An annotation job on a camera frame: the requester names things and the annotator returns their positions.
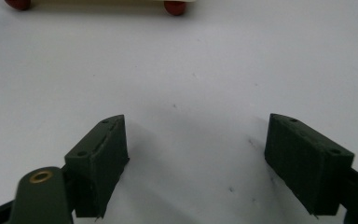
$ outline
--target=white table surface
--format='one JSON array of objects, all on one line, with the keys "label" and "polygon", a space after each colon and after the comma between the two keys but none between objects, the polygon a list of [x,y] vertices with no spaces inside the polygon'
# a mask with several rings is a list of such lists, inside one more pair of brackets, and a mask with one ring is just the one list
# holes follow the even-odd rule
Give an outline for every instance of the white table surface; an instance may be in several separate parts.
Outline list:
[{"label": "white table surface", "polygon": [[[264,160],[269,113],[353,151],[358,1],[0,0],[0,204],[124,114],[131,161],[97,223],[342,223],[310,216]],[[76,223],[94,223],[93,218]]]}]

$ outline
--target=screw hole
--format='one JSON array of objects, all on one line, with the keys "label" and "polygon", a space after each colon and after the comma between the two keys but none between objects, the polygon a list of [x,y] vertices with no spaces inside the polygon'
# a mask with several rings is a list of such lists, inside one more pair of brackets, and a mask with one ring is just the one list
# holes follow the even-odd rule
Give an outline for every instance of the screw hole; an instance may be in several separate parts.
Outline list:
[{"label": "screw hole", "polygon": [[86,155],[87,155],[86,151],[77,152],[77,156],[79,156],[79,157],[86,156]]},{"label": "screw hole", "polygon": [[334,154],[341,154],[341,151],[338,149],[331,149],[331,152],[333,152]]},{"label": "screw hole", "polygon": [[53,176],[51,171],[41,171],[31,176],[30,182],[33,184],[45,182]]}]

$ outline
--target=toy car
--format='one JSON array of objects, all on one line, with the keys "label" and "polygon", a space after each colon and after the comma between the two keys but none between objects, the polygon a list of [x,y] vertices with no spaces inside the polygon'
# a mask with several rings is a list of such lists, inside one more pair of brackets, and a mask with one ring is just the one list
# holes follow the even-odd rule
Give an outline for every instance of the toy car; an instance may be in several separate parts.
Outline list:
[{"label": "toy car", "polygon": [[[17,10],[27,10],[31,6],[31,0],[5,0],[8,5],[17,9]],[[164,1],[164,0],[154,0],[164,2],[165,9],[173,16],[183,15],[186,11],[186,3],[192,2],[195,0],[181,0],[181,1]]]}]

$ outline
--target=white surface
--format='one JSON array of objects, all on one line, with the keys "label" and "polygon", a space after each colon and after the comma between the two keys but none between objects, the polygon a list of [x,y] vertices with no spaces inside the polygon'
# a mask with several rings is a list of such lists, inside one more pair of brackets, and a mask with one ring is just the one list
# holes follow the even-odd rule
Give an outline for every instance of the white surface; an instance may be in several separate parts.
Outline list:
[{"label": "white surface", "polygon": [[0,204],[125,114],[131,161],[97,223],[342,223],[343,208],[309,216],[265,163],[269,113],[358,169],[358,1],[198,1],[179,18],[161,3],[0,1]]}]

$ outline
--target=red wheel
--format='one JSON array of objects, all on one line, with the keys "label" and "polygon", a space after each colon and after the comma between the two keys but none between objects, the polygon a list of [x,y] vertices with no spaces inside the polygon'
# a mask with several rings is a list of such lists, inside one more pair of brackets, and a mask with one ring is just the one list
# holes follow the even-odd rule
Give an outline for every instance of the red wheel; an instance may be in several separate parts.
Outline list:
[{"label": "red wheel", "polygon": [[165,9],[173,16],[183,15],[186,11],[186,2],[164,1]]},{"label": "red wheel", "polygon": [[5,2],[17,10],[26,10],[31,6],[31,0],[5,0]]}]

